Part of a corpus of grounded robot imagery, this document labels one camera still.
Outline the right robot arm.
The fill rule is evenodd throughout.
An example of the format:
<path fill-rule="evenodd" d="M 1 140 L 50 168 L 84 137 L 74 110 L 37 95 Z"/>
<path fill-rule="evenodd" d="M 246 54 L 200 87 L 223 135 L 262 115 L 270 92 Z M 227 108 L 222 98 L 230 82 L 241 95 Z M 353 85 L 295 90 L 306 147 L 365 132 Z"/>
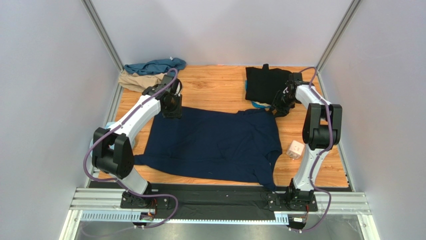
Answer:
<path fill-rule="evenodd" d="M 276 93 L 271 111 L 275 112 L 276 117 L 284 117 L 296 103 L 307 110 L 302 128 L 305 147 L 301 165 L 291 185 L 295 190 L 310 192 L 316 189 L 315 181 L 323 160 L 340 141 L 343 108 L 323 98 L 313 84 L 289 80 L 284 89 Z"/>

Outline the navy blue t shirt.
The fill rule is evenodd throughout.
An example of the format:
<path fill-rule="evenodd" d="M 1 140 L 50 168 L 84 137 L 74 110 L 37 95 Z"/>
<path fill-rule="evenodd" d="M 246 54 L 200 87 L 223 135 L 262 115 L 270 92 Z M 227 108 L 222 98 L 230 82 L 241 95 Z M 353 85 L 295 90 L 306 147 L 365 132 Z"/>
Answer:
<path fill-rule="evenodd" d="M 191 178 L 258 183 L 275 191 L 282 146 L 276 119 L 264 109 L 236 113 L 182 109 L 181 118 L 155 116 L 134 163 Z"/>

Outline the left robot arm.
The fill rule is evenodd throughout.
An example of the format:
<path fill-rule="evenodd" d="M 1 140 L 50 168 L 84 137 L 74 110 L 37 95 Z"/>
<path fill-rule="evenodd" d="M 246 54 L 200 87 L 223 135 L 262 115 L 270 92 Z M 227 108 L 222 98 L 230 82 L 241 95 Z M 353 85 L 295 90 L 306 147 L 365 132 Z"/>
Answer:
<path fill-rule="evenodd" d="M 136 196 L 148 195 L 149 182 L 135 169 L 133 141 L 141 129 L 162 113 L 165 117 L 182 115 L 182 84 L 158 84 L 142 93 L 136 104 L 108 128 L 95 130 L 89 155 L 94 168 L 112 176 L 125 190 Z"/>

